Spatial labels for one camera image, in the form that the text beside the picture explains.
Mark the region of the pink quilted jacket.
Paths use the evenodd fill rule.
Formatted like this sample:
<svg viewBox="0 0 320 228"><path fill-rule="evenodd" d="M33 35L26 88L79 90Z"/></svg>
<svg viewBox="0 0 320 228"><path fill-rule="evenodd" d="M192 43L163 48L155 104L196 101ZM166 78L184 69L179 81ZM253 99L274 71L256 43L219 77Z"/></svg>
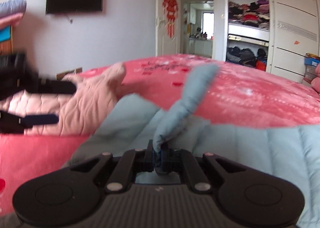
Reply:
<svg viewBox="0 0 320 228"><path fill-rule="evenodd" d="M76 93L69 95L29 94L21 91L1 101L1 110L18 116L56 114L59 122L38 125L25 135L71 136L93 134L118 101L117 94L126 76L123 63L83 74L66 75Z"/></svg>

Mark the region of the dark clothes pile lower shelf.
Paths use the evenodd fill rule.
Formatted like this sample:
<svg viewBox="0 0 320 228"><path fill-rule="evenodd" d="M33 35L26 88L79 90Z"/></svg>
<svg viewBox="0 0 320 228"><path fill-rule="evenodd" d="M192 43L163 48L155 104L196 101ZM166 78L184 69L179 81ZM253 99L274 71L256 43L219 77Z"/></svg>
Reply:
<svg viewBox="0 0 320 228"><path fill-rule="evenodd" d="M226 61L233 64L243 65L257 70L266 71L267 53L259 48L255 53L250 48L239 47L227 48Z"/></svg>

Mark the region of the pink plush bed cover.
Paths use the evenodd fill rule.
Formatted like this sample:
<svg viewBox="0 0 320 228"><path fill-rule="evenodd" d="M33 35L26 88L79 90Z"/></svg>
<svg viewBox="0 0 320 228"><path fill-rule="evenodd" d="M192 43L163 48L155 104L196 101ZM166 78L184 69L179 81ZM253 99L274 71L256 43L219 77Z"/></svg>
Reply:
<svg viewBox="0 0 320 228"><path fill-rule="evenodd" d="M195 55L170 55L125 62L118 95L137 93L168 109L179 99ZM197 115L217 124L293 127L319 123L319 94L312 88L264 71L218 62L215 78ZM1 215L12 211L19 185L59 169L87 136L1 135Z"/></svg>

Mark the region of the white wardrobe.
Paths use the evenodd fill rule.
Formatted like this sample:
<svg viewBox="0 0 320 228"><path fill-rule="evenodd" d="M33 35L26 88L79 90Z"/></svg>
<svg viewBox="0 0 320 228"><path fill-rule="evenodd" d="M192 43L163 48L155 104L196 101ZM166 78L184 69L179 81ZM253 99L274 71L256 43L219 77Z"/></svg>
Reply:
<svg viewBox="0 0 320 228"><path fill-rule="evenodd" d="M228 0L250 4L258 0ZM227 48L262 48L266 72L301 83L307 53L319 55L319 0L268 0L270 30L228 22Z"/></svg>

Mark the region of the white bedroom door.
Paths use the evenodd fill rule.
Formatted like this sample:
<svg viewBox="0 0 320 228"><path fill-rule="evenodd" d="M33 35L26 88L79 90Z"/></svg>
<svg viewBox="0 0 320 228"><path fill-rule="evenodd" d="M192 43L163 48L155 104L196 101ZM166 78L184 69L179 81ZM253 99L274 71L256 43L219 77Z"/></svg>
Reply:
<svg viewBox="0 0 320 228"><path fill-rule="evenodd" d="M156 0L157 56L180 52L181 11L181 0Z"/></svg>

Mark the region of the blue storage box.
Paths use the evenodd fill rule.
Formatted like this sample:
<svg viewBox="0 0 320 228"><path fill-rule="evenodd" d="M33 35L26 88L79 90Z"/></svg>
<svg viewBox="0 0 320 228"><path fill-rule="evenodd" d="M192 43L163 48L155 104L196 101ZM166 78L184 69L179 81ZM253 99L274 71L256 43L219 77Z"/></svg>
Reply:
<svg viewBox="0 0 320 228"><path fill-rule="evenodd" d="M320 57L315 54L307 53L304 59L304 64L308 66L317 67L320 63Z"/></svg>

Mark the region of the folded pink blanket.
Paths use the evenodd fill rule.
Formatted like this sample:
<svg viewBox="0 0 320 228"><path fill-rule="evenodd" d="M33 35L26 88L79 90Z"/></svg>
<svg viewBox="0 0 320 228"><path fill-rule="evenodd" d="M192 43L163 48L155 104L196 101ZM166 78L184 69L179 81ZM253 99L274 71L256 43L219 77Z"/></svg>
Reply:
<svg viewBox="0 0 320 228"><path fill-rule="evenodd" d="M311 87L320 93L320 64L317 65L315 69L316 77L311 81Z"/></svg>

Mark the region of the light blue puffer jacket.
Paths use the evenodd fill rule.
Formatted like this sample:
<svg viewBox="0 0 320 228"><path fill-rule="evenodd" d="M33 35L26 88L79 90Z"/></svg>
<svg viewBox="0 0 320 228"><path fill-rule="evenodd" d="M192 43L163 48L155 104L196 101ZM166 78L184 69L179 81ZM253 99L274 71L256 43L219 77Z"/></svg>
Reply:
<svg viewBox="0 0 320 228"><path fill-rule="evenodd" d="M130 149L144 149L152 139L195 156L209 151L295 184L305 198L298 225L319 227L319 126L257 129L212 124L194 116L217 70L216 65L195 67L182 97L169 110L137 94L124 96L66 166L104 152L121 156Z"/></svg>

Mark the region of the folded clothes pile upper shelf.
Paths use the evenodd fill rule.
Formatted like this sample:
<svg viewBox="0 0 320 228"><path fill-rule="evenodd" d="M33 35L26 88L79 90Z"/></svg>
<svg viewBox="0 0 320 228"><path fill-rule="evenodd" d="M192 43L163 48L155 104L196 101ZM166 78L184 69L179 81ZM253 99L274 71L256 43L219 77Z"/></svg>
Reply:
<svg viewBox="0 0 320 228"><path fill-rule="evenodd" d="M270 30L270 6L268 0L250 4L228 3L228 22Z"/></svg>

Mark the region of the red hanging door ornament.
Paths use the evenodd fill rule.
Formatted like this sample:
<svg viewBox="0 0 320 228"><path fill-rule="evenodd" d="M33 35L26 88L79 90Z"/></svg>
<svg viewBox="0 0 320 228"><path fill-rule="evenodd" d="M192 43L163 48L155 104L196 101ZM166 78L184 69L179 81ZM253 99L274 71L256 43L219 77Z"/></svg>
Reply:
<svg viewBox="0 0 320 228"><path fill-rule="evenodd" d="M162 1L163 14L165 15L167 35L170 39L175 36L175 21L178 15L177 0Z"/></svg>

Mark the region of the brown wooden dresser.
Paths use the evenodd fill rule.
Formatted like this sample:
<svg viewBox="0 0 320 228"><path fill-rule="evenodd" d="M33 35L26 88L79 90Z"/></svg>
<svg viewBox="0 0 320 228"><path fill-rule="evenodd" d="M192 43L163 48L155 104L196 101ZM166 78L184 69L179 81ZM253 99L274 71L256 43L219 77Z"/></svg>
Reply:
<svg viewBox="0 0 320 228"><path fill-rule="evenodd" d="M13 46L12 26L7 26L0 31L0 55L12 53Z"/></svg>

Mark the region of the folded bedding on dresser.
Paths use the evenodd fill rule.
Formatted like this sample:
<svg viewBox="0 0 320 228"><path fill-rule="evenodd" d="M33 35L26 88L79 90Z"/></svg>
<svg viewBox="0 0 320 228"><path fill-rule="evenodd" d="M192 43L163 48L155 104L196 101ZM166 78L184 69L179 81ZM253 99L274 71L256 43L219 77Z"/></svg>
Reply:
<svg viewBox="0 0 320 228"><path fill-rule="evenodd" d="M11 28L16 27L21 22L26 9L26 0L1 2L1 42L10 40Z"/></svg>

